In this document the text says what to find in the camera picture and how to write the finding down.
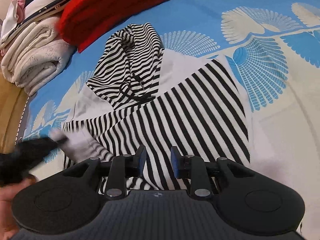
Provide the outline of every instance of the pink fabric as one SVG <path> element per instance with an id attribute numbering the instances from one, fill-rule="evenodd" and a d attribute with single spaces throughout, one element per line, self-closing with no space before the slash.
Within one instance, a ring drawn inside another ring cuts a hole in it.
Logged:
<path id="1" fill-rule="evenodd" d="M 26 0 L 17 0 L 17 1 L 18 1 L 18 8 L 17 8 L 18 21 L 17 21 L 17 23 L 20 23 L 23 21 L 23 12 L 22 11 L 24 9 L 24 5 L 26 3 Z"/>
<path id="2" fill-rule="evenodd" d="M 8 51 L 9 48 L 5 47 L 4 49 L 1 49 L 1 56 L 3 57 L 7 51 Z"/>

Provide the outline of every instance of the folded white towel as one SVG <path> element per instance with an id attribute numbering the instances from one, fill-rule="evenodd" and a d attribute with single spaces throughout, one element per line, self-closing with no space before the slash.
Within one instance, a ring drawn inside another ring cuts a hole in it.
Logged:
<path id="1" fill-rule="evenodd" d="M 1 61 L 6 80 L 33 95 L 67 65 L 75 48 L 58 37 L 54 16 L 31 23 L 12 43 Z"/>

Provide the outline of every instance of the controller logo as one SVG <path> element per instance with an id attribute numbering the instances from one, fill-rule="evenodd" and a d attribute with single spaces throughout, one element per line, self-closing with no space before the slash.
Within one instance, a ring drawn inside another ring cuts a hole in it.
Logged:
<path id="1" fill-rule="evenodd" d="M 155 194 L 153 194 L 155 197 L 162 197 L 163 196 L 163 194 L 162 193 L 155 193 Z"/>

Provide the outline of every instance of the folded blanket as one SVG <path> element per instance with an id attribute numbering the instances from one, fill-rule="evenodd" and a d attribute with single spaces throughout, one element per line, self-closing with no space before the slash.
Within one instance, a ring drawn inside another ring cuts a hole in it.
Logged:
<path id="1" fill-rule="evenodd" d="M 74 47 L 58 38 L 58 16 L 32 22 L 12 43 L 1 61 L 6 80 L 34 94 L 67 65 Z"/>
<path id="2" fill-rule="evenodd" d="M 71 0 L 58 29 L 61 37 L 82 52 L 116 23 L 164 0 Z"/>
<path id="3" fill-rule="evenodd" d="M 33 95 L 64 70 L 75 50 L 74 46 L 63 39 L 56 38 L 34 53 L 28 53 L 23 59 L 23 64 L 30 68 L 20 77 L 22 83 L 16 82 L 17 87 L 24 87 L 29 96 Z"/>

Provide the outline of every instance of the textured controller surface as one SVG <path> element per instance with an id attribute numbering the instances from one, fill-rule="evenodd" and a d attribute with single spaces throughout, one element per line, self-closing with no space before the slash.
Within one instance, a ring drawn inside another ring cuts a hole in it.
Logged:
<path id="1" fill-rule="evenodd" d="M 101 212 L 78 230 L 41 235 L 22 229 L 12 238 L 38 239 L 300 240 L 301 237 L 296 232 L 279 236 L 240 232 L 225 223 L 209 202 L 194 200 L 184 190 L 132 190 L 124 199 L 106 202 Z"/>

